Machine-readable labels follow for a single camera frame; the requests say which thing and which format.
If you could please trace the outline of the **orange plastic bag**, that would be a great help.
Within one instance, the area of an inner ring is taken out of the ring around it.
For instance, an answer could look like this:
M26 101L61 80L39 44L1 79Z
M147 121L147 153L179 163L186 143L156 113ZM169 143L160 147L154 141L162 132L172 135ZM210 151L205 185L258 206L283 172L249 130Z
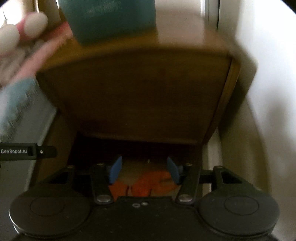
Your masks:
M109 189L117 199L120 196L175 197L180 187L173 181L165 164L127 161Z

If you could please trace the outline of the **teal trash bin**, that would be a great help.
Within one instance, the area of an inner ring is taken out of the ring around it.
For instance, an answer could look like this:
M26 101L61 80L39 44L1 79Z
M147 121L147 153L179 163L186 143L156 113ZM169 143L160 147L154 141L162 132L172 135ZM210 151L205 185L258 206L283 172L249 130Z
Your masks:
M156 26L155 1L58 1L76 40L83 45Z

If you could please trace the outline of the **pink bedsheet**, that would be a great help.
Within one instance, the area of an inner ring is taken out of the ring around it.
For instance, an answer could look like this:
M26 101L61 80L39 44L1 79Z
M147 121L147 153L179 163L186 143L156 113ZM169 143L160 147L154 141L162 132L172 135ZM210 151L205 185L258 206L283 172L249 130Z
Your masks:
M72 37L64 22L43 39L1 57L1 142L13 139L23 113L38 93L37 72Z

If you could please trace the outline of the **wooden nightstand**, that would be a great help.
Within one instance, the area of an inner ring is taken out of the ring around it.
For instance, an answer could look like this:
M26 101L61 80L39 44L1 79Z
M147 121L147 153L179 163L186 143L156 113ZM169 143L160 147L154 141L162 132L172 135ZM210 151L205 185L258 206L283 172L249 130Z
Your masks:
M227 47L153 35L88 47L70 40L37 80L76 132L70 164L171 159L184 169L201 163L239 70Z

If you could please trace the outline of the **pink plush toy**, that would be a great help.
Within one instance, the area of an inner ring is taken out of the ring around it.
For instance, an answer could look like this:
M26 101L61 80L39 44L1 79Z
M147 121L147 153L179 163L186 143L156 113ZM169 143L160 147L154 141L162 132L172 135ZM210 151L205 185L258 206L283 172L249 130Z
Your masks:
M30 12L17 24L1 27L1 56L12 52L19 43L37 39L48 25L48 17L43 12Z

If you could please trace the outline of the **white door frame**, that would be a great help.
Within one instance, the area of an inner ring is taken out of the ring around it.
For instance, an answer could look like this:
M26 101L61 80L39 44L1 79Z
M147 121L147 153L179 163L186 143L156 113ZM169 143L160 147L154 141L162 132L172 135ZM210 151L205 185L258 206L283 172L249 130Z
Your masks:
M217 30L219 26L220 1L219 0L201 0L201 16L205 24Z

